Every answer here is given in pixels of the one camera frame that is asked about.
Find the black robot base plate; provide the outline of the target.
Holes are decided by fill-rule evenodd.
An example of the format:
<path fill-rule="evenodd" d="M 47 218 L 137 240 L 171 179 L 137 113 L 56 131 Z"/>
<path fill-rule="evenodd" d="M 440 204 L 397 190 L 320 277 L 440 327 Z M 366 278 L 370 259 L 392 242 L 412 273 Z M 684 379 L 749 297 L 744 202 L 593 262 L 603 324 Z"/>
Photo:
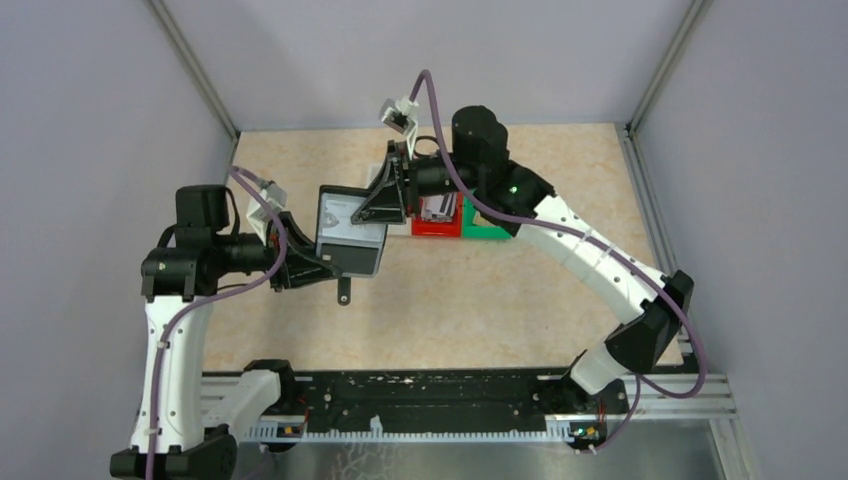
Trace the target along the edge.
<path fill-rule="evenodd" d="M 542 432 L 556 415 L 598 420 L 630 408 L 625 384 L 583 393 L 567 368 L 295 371 L 266 417 L 290 417 L 312 434 Z"/>

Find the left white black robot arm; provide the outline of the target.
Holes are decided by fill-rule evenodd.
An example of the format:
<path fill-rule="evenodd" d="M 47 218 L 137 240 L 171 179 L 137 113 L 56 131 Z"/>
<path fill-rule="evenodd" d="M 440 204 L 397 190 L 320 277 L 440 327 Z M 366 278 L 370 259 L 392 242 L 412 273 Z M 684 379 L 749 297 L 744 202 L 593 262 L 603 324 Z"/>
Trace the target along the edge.
<path fill-rule="evenodd" d="M 110 460 L 117 479 L 228 479 L 238 445 L 262 415 L 304 410 L 293 369 L 279 359 L 250 362 L 232 390 L 203 408 L 208 324 L 215 303 L 235 295 L 220 287 L 222 277 L 254 274 L 257 285 L 281 292 L 341 275 L 317 257 L 287 212 L 273 214 L 258 233 L 244 233 L 225 186 L 183 187 L 175 202 L 175 223 L 141 266 L 145 384 L 129 446 Z"/>

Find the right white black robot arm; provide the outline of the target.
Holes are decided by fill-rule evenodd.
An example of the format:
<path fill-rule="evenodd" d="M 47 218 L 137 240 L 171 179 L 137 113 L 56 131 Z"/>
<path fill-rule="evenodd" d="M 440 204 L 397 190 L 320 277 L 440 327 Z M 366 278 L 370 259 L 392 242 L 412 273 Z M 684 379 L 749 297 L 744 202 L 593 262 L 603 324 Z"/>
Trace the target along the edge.
<path fill-rule="evenodd" d="M 603 389 L 628 373 L 647 374 L 684 324 L 694 289 L 682 271 L 665 274 L 606 240 L 553 186 L 510 157 L 508 131 L 487 107 L 468 106 L 451 121 L 452 147 L 417 157 L 418 105 L 387 101 L 381 121 L 403 135 L 392 142 L 355 224 L 402 224 L 425 196 L 460 192 L 492 224 L 547 253 L 604 300 L 620 325 L 581 354 L 565 375 L 563 398 L 590 411 Z"/>

